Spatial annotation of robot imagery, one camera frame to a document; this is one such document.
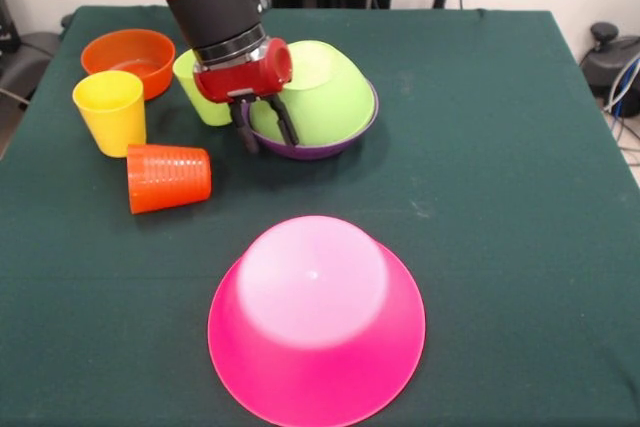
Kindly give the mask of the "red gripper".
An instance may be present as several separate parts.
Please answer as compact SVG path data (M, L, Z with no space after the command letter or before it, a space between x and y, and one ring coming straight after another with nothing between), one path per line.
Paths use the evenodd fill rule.
M254 95L276 113L284 144L297 146L299 137L285 103L278 95L292 80L293 64L288 44L268 38L254 51L232 61L205 67L198 61L193 78L200 93L214 103L229 103L230 115L246 150L259 152L259 146L242 113L245 95Z

